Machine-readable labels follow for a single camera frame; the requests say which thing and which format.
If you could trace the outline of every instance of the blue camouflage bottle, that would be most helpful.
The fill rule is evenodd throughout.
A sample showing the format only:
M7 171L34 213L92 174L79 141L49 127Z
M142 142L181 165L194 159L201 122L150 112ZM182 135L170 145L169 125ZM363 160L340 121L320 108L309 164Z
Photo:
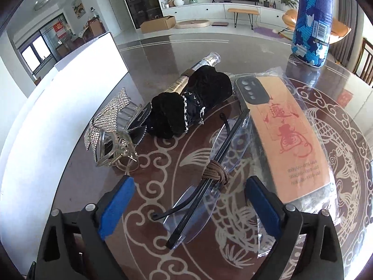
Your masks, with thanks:
M333 0L299 0L292 52L304 63L321 67L329 50Z

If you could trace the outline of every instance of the round table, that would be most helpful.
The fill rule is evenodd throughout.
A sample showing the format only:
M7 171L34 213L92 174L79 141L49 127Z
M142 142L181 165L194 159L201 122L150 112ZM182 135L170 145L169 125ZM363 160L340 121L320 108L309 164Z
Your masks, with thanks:
M210 51L221 55L218 71L244 74L280 67L314 116L327 149L338 191L341 223L336 226L345 267L353 279L370 258L372 218L372 89L342 66L327 61L321 69L292 57L281 42L223 34L182 34L145 39L118 46L145 102L164 91L178 76ZM120 84L109 95L120 90ZM253 167L249 157L230 174L216 209L203 230L188 244L170 251L167 231L150 213L174 205L191 184L198 184L221 128L219 113L239 114L239 103L229 98L206 114L180 137L163 140L146 135L137 146L140 167L131 173L136 191L113 235L107 237L117 262L129 279L249 279L263 257L257 258L257 225L246 207L243 182ZM81 210L96 203L124 173L97 168L83 135L61 178L53 208ZM300 254L298 245L282 278L291 276Z

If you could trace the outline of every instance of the wooden bench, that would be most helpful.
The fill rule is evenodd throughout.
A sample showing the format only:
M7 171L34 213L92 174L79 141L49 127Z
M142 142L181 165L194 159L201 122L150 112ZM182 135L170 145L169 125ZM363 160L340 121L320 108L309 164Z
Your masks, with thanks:
M233 16L234 16L234 27L237 27L238 14L248 14L249 15L251 29L254 29L254 18L253 18L253 15L259 16L259 12L258 12L257 9L229 8L228 12L229 13L233 13Z

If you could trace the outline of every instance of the brown cord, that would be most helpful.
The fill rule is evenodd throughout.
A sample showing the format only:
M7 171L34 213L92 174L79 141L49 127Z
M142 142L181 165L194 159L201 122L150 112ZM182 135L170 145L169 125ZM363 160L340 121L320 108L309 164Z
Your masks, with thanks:
M228 183L228 174L220 163L210 160L202 174L202 179L218 180L222 185Z

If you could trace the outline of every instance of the curtain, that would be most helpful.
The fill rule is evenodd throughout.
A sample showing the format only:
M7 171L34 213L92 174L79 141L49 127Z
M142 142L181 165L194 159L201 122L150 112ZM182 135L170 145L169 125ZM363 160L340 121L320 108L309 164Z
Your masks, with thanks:
M363 40L364 24L364 12L356 0L339 0L338 21L350 27L351 32L332 44L329 51L344 67L353 71Z

